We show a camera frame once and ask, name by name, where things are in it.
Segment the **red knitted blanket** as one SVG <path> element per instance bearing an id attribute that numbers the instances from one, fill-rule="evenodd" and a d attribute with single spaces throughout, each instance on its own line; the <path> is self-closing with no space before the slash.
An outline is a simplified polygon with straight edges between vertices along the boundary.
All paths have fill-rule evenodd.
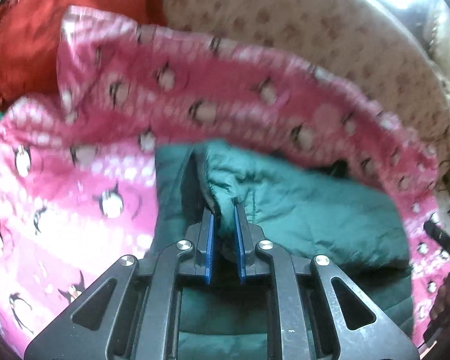
<path id="1" fill-rule="evenodd" d="M 163 0 L 5 0 L 0 5 L 0 109 L 28 93 L 57 91 L 57 48 L 71 6 L 166 25 Z"/>

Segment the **pink penguin print blanket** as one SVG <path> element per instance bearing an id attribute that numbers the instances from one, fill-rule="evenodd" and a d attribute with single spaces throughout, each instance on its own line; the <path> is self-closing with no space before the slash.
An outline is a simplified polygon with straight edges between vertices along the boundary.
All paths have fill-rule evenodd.
<path id="1" fill-rule="evenodd" d="M 58 91 L 1 120 L 0 337 L 17 355 L 115 260 L 153 252 L 155 155 L 221 141 L 305 170 L 344 167 L 386 194 L 409 250 L 419 344 L 450 259 L 435 216 L 433 145 L 354 84 L 277 49 L 71 7 Z"/>

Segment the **green quilted puffer jacket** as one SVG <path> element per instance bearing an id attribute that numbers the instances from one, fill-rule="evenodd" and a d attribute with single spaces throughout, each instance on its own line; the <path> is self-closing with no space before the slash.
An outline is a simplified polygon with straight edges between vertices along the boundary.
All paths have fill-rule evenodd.
<path id="1" fill-rule="evenodd" d="M 266 297 L 239 284 L 234 205 L 291 254 L 331 258 L 405 334 L 414 330 L 407 237 L 390 198 L 346 177 L 305 170 L 221 141 L 167 145 L 155 155 L 153 251 L 184 237 L 205 208 L 217 219 L 213 281 L 185 289 L 181 359 L 264 359 Z"/>

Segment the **beige floral bed sheet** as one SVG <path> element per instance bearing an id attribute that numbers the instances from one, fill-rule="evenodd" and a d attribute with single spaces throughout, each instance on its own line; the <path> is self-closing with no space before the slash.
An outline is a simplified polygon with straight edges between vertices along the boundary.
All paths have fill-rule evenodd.
<path id="1" fill-rule="evenodd" d="M 376 0 L 163 0 L 170 27 L 292 52 L 355 83 L 433 143 L 450 190 L 450 81 Z"/>

